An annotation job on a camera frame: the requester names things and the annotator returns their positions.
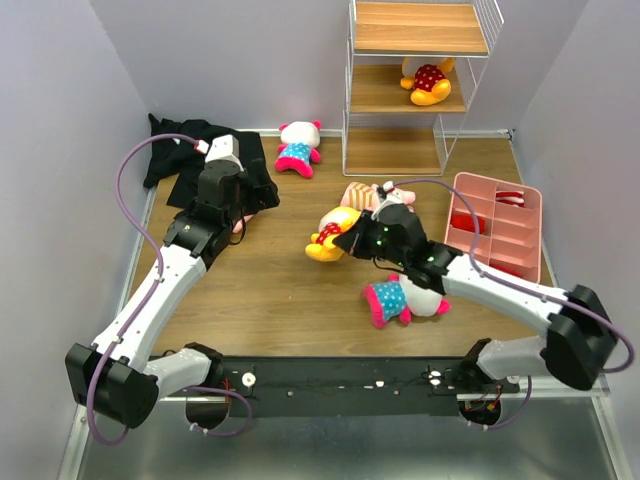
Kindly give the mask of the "small yellow plush toy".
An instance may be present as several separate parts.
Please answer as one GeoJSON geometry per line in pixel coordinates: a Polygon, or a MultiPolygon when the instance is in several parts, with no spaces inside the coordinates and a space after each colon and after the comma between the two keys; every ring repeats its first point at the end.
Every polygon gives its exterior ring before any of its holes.
{"type": "Polygon", "coordinates": [[[334,240],[349,230],[359,217],[360,211],[348,206],[330,210],[321,218],[317,231],[311,235],[305,254],[319,262],[338,261],[344,252],[334,244],[334,240]]]}

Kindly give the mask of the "white plush blue dress front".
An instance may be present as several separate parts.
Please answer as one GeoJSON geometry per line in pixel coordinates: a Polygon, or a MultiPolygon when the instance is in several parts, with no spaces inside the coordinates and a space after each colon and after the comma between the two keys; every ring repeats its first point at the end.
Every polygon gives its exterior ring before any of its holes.
{"type": "Polygon", "coordinates": [[[414,317],[442,315],[451,309],[443,295],[418,287],[404,274],[393,273],[386,281],[367,285],[363,296],[372,324],[378,329],[384,328],[393,318],[408,325],[414,317]]]}

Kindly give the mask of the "large yellow plush toy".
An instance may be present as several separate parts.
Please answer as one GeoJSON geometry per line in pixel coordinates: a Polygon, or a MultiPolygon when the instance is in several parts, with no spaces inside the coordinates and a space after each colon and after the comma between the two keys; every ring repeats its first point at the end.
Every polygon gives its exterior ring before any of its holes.
{"type": "Polygon", "coordinates": [[[454,69],[453,57],[412,57],[403,59],[400,86],[410,91],[410,101],[417,106],[431,106],[444,101],[452,85],[447,75],[454,69]]]}

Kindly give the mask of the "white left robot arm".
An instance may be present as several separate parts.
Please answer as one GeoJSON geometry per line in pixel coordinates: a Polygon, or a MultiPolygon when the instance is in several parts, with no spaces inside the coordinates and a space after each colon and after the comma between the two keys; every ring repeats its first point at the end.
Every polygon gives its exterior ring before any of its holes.
{"type": "Polygon", "coordinates": [[[161,398],[187,387],[214,393],[223,379],[220,353],[190,343],[152,359],[153,347],[186,293],[230,245],[234,226],[278,204],[264,159],[206,162],[196,197],[174,217],[160,257],[138,290],[90,346],[74,344],[66,354],[74,400],[133,429],[161,398]]]}

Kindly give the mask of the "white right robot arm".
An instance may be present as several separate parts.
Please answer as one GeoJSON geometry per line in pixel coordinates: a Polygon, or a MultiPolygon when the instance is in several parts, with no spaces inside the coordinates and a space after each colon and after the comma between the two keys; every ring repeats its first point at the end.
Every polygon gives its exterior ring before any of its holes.
{"type": "Polygon", "coordinates": [[[472,300],[535,331],[512,341],[478,341],[460,367],[460,379],[480,392],[509,376],[550,375],[575,390],[590,390],[618,342],[597,294],[577,285],[547,287],[477,262],[469,254],[427,238],[419,218],[404,205],[363,211],[333,241],[359,259],[396,265],[388,280],[365,287],[373,323],[408,324],[448,309],[446,296],[472,300]]]}

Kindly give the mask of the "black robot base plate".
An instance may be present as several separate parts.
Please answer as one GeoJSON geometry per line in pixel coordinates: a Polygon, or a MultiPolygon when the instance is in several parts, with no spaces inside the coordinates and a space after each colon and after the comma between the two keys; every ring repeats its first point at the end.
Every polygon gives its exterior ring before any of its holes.
{"type": "Polygon", "coordinates": [[[519,391],[461,356],[226,356],[221,365],[256,417],[456,416],[460,396],[519,391]]]}

